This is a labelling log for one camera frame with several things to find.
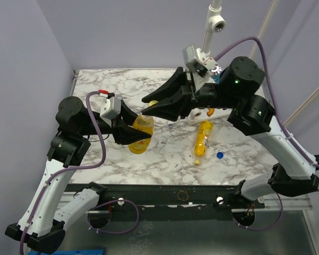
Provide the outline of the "blue bottle cap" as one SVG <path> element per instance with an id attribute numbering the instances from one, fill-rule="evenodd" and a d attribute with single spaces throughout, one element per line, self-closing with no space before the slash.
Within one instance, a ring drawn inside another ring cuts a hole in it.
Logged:
<path id="1" fill-rule="evenodd" d="M 217 153 L 217 158 L 221 159 L 224 157 L 224 154 L 222 152 Z"/>

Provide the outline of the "yellow bottle cap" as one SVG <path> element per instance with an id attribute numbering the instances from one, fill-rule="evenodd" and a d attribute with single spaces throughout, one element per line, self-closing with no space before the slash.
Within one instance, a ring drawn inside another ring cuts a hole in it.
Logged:
<path id="1" fill-rule="evenodd" d="M 153 105 L 155 105 L 156 103 L 158 103 L 158 101 L 156 101 L 156 100 L 152 100 L 152 101 L 150 101 L 149 102 L 149 106 L 153 106 Z"/>

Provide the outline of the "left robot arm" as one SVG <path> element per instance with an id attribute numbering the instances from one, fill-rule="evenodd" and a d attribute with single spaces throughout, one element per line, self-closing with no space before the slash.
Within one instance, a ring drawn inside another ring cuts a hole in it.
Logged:
<path id="1" fill-rule="evenodd" d="M 69 96 L 59 104 L 56 114 L 59 127 L 47 153 L 42 179 L 22 218 L 5 231 L 6 236 L 19 242 L 20 254 L 29 250 L 39 254 L 54 253 L 66 230 L 84 213 L 124 200 L 113 198 L 105 186 L 92 182 L 63 208 L 58 207 L 74 173 L 90 169 L 81 164 L 91 145 L 90 136 L 97 135 L 99 142 L 104 144 L 104 135 L 111 135 L 119 145 L 130 145 L 150 137 L 133 128 L 137 115 L 122 100 L 105 90 L 97 91 L 96 95 L 102 98 L 99 112 L 91 109 L 89 99 L 75 96 Z"/>

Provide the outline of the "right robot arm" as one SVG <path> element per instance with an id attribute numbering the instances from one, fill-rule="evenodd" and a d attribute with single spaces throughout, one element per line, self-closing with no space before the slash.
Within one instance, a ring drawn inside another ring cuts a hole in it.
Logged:
<path id="1" fill-rule="evenodd" d="M 319 155 L 306 152 L 279 124 L 275 109 L 256 92 L 265 72 L 248 57 L 240 56 L 220 74 L 217 84 L 196 85 L 192 72 L 177 68 L 172 77 L 143 97 L 154 105 L 144 115 L 176 121 L 196 108 L 229 109 L 228 121 L 244 135 L 259 142 L 276 160 L 273 168 L 239 183 L 234 203 L 246 208 L 258 197 L 278 193 L 296 197 L 318 191 Z"/>

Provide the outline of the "orange plastic faucet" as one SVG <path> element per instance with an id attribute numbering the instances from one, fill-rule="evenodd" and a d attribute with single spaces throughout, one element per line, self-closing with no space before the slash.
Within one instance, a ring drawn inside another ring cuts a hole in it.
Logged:
<path id="1" fill-rule="evenodd" d="M 212 115 L 214 114 L 214 111 L 215 111 L 214 108 L 209 108 L 208 111 L 207 111 L 207 113 L 206 113 L 206 115 L 207 115 L 208 117 L 210 117 L 210 116 L 212 116 Z"/>

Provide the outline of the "blue plastic faucet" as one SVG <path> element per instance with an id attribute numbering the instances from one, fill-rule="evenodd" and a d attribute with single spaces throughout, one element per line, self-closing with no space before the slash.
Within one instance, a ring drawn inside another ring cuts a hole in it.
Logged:
<path id="1" fill-rule="evenodd" d="M 220 82 L 220 75 L 222 72 L 222 67 L 217 65 L 214 69 L 212 69 L 211 71 L 211 78 L 212 80 L 218 84 Z"/>

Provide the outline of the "blue tray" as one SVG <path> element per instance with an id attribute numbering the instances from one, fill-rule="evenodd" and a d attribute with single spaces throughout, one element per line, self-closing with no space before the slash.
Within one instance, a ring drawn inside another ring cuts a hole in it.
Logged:
<path id="1" fill-rule="evenodd" d="M 98 250 L 71 250 L 71 251 L 56 251 L 51 255 L 104 255 L 104 249 Z"/>

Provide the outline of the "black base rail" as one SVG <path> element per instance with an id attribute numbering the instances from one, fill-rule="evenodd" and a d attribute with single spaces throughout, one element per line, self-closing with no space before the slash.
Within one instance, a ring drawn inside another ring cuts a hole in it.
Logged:
<path id="1" fill-rule="evenodd" d="M 134 202 L 112 206 L 114 222 L 179 220 L 231 220 L 232 210 L 246 211 L 264 208 L 257 201 L 240 198 L 235 185 L 135 185 L 107 184 L 103 203 L 124 198 Z"/>

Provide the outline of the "white PVC pipe frame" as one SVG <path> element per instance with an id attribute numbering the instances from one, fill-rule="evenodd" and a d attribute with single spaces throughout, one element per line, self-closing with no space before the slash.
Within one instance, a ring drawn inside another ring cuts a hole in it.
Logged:
<path id="1" fill-rule="evenodd" d="M 258 38 L 262 39 L 266 33 L 266 30 L 273 18 L 273 15 L 278 8 L 280 1 L 271 1 L 270 7 L 265 15 L 261 28 L 258 32 Z M 212 36 L 216 32 L 220 32 L 224 29 L 226 22 L 221 16 L 221 7 L 222 1 L 212 1 L 208 7 L 208 14 L 206 18 L 205 25 L 205 37 L 203 42 L 203 50 L 210 50 Z M 319 87 L 300 105 L 297 110 L 284 122 L 284 126 L 287 127 L 293 121 L 296 120 L 297 116 L 301 114 L 308 106 L 311 105 L 319 97 Z"/>

